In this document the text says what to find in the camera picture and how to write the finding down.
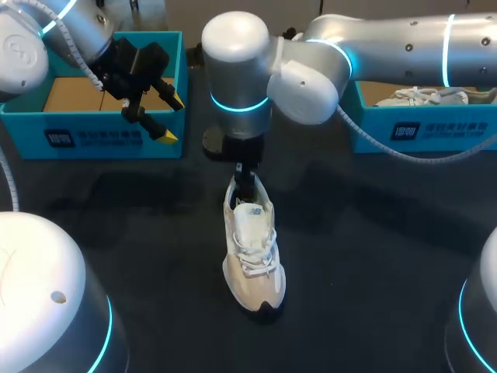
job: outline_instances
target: cyan plastic bin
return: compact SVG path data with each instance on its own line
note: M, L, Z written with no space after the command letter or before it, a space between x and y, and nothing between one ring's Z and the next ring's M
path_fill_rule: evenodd
M496 105L367 106L359 82L349 84L340 105L371 137L398 152L464 151L497 132ZM352 136L354 152L380 152L356 132Z
M186 104L188 71L180 32L116 33L135 47L157 42L169 54L163 77L174 77L174 85ZM0 117L24 159L163 159L179 158L185 127L186 109L147 110L179 139L174 145L152 141L147 131L126 122L121 113L96 111L44 113L43 108L56 77L78 77L84 73L69 67L49 52L50 71L43 84L32 92L0 106ZM62 144L54 144L49 138Z

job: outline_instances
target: white cable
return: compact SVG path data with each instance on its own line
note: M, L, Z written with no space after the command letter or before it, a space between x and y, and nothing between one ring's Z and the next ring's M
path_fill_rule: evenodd
M3 173L5 174L5 178L7 179L7 183L9 184L10 189L10 197L12 198L12 210L14 212L19 212L19 196L17 194L16 182L14 181L14 177L12 176L12 171L10 170L9 163L7 162L7 158L0 146L0 165L2 165Z
M37 0L11 0L11 1L14 4L26 4L32 6L36 9L39 9L41 12L45 13L47 16L49 16L50 19L52 19L55 22L59 30L62 32L62 36L64 37L65 42L69 47L69 51L71 52L72 57L75 59L80 69L83 70L86 76L88 76L88 78L92 81L93 85L99 91L103 90L102 82L99 81L96 75L92 73L92 70L90 70L85 60L83 60L83 58L81 57L81 54L79 53L78 48L76 47L76 44L73 41L68 28L61 21L57 13L55 13L52 9L48 8L46 5L38 2ZM2 3L9 5L9 3L6 0L2 0Z
M354 121L347 115L343 109L338 106L337 111L339 112L340 116L343 118L343 120L355 131L357 134L368 140L371 144L379 148L381 151L393 155L395 158L402 159L404 161L409 161L409 162L414 162L414 163L421 163L421 164L430 164L430 165L439 165L442 163L450 163L450 162L456 162L460 161L462 159L465 159L467 157L471 157L472 155L475 155L482 149L487 148L489 145L491 145L493 142L497 141L497 134L494 134L487 140L483 141L481 144L474 146L471 149L468 149L464 152L450 155L448 157L442 157L442 158L416 158L416 157L411 157L410 155L402 154L397 151L395 151L392 148L389 148L386 145L381 144L379 141L373 139L370 135L368 135L366 132L360 129L360 127L354 123Z

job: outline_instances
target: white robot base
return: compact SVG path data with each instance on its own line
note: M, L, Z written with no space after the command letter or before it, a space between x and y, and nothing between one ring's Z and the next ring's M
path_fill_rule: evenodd
M445 329L453 373L497 372L497 229L464 283Z
M0 371L119 372L119 316L76 242L32 214L0 213Z

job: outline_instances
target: shoe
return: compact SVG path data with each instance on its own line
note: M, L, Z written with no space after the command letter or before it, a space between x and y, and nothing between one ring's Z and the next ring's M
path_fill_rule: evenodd
M244 309L260 316L274 315L287 286L276 243L274 207L257 176L254 203L240 201L236 190L233 178L224 199L228 247L224 278Z
M384 99L375 106L468 105L468 92L470 91L462 88L448 88L440 91L432 88L418 89L418 87L399 89L389 99Z

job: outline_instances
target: screw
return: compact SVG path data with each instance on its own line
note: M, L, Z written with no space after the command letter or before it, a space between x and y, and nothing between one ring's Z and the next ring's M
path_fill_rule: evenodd
M105 25L107 22L106 19L100 14L96 15L96 20L99 21L99 23L102 23L103 25Z

